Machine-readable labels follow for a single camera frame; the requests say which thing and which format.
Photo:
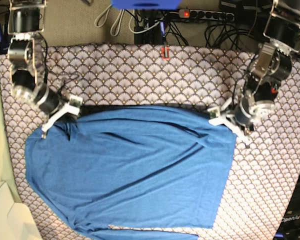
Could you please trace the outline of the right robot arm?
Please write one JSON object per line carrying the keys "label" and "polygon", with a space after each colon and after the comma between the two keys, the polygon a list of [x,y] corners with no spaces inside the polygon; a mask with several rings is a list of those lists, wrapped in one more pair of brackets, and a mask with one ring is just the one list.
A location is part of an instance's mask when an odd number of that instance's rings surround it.
{"label": "right robot arm", "polygon": [[46,0],[11,0],[7,29],[12,36],[7,51],[11,93],[46,115],[42,138],[55,122],[76,120],[83,103],[79,96],[48,86],[48,44],[42,34],[47,4]]}

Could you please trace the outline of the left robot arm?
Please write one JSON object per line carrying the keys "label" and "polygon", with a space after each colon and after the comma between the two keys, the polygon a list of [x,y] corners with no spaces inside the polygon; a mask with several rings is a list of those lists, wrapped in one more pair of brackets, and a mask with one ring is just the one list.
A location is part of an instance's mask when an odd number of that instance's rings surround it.
{"label": "left robot arm", "polygon": [[238,102],[232,96],[207,110],[211,125],[228,127],[246,145],[256,124],[274,112],[282,81],[292,71],[292,55],[300,50],[300,0],[272,1],[263,36],[268,41],[246,68]]}

